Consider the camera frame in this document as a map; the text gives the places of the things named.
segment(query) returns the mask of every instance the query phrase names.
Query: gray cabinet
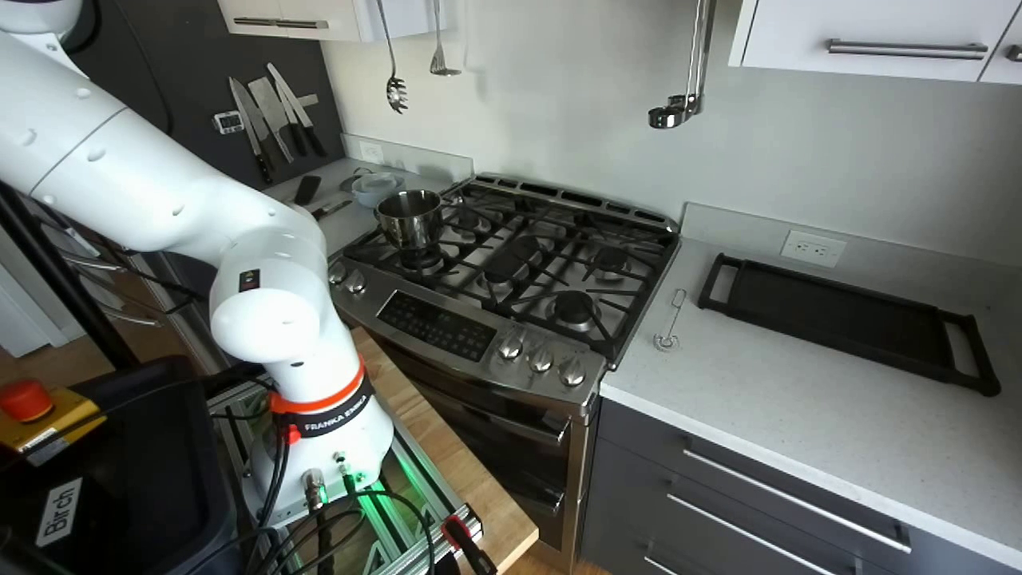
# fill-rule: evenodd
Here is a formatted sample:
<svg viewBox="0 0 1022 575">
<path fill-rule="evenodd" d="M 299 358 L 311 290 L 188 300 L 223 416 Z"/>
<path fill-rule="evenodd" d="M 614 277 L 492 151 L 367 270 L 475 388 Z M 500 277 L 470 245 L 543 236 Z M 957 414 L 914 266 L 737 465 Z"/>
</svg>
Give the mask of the gray cabinet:
<svg viewBox="0 0 1022 575">
<path fill-rule="evenodd" d="M 607 400 L 594 456 L 581 552 L 611 572 L 1010 572 Z"/>
</svg>

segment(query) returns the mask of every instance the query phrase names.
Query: oven handle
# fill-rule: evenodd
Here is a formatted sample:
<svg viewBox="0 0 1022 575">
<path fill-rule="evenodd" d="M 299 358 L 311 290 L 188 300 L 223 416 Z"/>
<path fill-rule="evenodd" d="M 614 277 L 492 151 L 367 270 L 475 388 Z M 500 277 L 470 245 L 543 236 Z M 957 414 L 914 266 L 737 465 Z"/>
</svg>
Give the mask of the oven handle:
<svg viewBox="0 0 1022 575">
<path fill-rule="evenodd" d="M 516 439 L 528 439 L 533 443 L 545 443 L 545 448 L 562 448 L 566 443 L 566 434 L 568 434 L 568 424 L 559 427 L 559 432 L 543 432 L 543 427 L 533 427 L 533 424 L 523 424 L 523 421 L 514 421 L 514 420 L 503 420 L 503 416 L 492 416 L 492 414 L 483 414 L 475 405 L 465 405 L 459 400 L 451 400 L 446 392 L 436 392 L 436 390 L 425 390 L 427 400 L 454 410 L 454 414 L 465 414 L 472 420 L 483 420 L 507 434 L 516 434 Z"/>
</svg>

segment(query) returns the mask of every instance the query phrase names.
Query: white wall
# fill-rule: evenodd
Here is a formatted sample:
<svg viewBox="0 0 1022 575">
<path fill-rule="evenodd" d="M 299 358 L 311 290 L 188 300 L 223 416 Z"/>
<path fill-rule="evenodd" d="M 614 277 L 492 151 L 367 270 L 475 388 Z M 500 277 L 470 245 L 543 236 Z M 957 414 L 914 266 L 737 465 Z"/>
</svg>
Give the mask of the white wall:
<svg viewBox="0 0 1022 575">
<path fill-rule="evenodd" d="M 704 112 L 651 130 L 683 88 L 690 0 L 463 8 L 475 71 L 427 77 L 432 43 L 398 43 L 404 117 L 383 102 L 383 44 L 321 47 L 350 134 L 662 216 L 702 202 L 1022 266 L 1022 88 L 732 71 L 737 0 L 718 0 Z"/>
</svg>

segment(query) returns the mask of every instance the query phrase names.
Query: cabinet handle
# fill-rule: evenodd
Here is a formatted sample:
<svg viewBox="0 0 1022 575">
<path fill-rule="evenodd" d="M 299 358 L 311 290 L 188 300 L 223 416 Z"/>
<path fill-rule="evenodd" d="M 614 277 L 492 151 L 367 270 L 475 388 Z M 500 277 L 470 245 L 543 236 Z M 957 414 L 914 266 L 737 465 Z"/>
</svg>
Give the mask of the cabinet handle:
<svg viewBox="0 0 1022 575">
<path fill-rule="evenodd" d="M 899 545 L 899 539 L 889 539 L 889 537 L 885 537 L 885 535 L 874 535 L 874 531 L 868 531 L 868 526 L 862 526 L 862 523 L 854 523 L 854 520 L 849 520 L 849 519 L 838 519 L 838 514 L 834 514 L 834 512 L 827 512 L 827 507 L 821 507 L 821 506 L 804 502 L 804 499 L 795 499 L 795 496 L 787 496 L 787 493 L 782 493 L 782 490 L 774 490 L 774 486 L 765 486 L 765 483 L 761 483 L 761 480 L 752 480 L 752 477 L 743 477 L 743 473 L 737 473 L 737 471 L 732 471 L 732 467 L 723 467 L 723 465 L 716 465 L 716 462 L 708 462 L 708 456 L 702 456 L 702 455 L 695 455 L 695 451 L 679 451 L 679 455 L 683 455 L 687 462 L 695 462 L 699 467 L 708 467 L 708 471 L 723 473 L 723 477 L 732 477 L 732 480 L 737 480 L 737 483 L 743 483 L 743 486 L 752 486 L 752 490 L 761 490 L 761 493 L 768 493 L 773 499 L 782 499 L 782 502 L 787 502 L 787 506 L 798 506 L 798 507 L 804 507 L 804 512 L 812 512 L 812 514 L 818 514 L 818 519 L 822 519 L 822 520 L 830 520 L 830 523 L 838 523 L 838 526 L 845 526 L 845 531 L 854 531 L 854 535 L 862 535 L 862 537 L 868 537 L 868 539 L 874 539 L 874 545 L 882 545 L 882 548 L 889 548 L 889 549 L 898 549 L 898 552 L 902 552 L 902 557 L 914 552 L 910 545 Z"/>
<path fill-rule="evenodd" d="M 691 506 L 691 502 L 687 502 L 687 499 L 679 499 L 679 496 L 673 496 L 673 493 L 668 493 L 668 502 L 673 502 L 677 507 L 687 507 L 687 512 L 691 512 L 691 514 L 699 514 L 699 519 L 704 519 L 704 520 L 713 520 L 713 523 L 718 523 L 718 526 L 723 526 L 723 531 L 732 531 L 732 535 L 737 535 L 737 537 L 743 537 L 743 539 L 751 539 L 751 545 L 757 545 L 757 548 L 763 548 L 763 549 L 768 549 L 768 552 L 774 552 L 774 557 L 782 557 L 782 558 L 787 558 L 787 563 L 798 563 L 798 566 L 804 566 L 809 572 L 834 575 L 830 568 L 812 563 L 812 558 L 804 558 L 804 557 L 795 557 L 795 552 L 787 552 L 784 548 L 778 548 L 778 545 L 773 545 L 773 539 L 765 539 L 765 537 L 757 537 L 757 535 L 751 535 L 751 531 L 743 531 L 743 526 L 737 526 L 737 523 L 732 523 L 732 520 L 723 520 L 723 519 L 718 519 L 718 514 L 713 514 L 713 512 L 704 512 L 704 507 L 699 507 L 699 506 Z"/>
<path fill-rule="evenodd" d="M 827 54 L 868 54 L 868 57 L 934 57 L 934 61 L 983 61 L 986 44 L 898 44 L 898 43 L 822 43 Z"/>
<path fill-rule="evenodd" d="M 651 558 L 647 552 L 641 557 L 641 563 L 651 566 L 653 572 L 677 575 L 673 568 L 668 568 L 664 563 Z"/>
<path fill-rule="evenodd" d="M 1002 51 L 1002 57 L 1022 64 L 1022 44 L 1010 44 L 1010 47 Z"/>
</svg>

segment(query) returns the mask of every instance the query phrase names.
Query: red object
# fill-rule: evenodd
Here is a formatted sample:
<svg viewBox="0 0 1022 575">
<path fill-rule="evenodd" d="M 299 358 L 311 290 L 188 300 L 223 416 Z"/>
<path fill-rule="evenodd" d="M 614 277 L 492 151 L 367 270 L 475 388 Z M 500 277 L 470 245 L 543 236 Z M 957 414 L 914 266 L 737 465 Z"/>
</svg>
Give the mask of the red object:
<svg viewBox="0 0 1022 575">
<path fill-rule="evenodd" d="M 51 400 L 51 392 L 45 392 L 45 388 L 39 380 L 17 380 L 0 390 L 0 410 L 10 420 L 27 424 L 27 421 L 55 414 L 55 400 Z"/>
</svg>

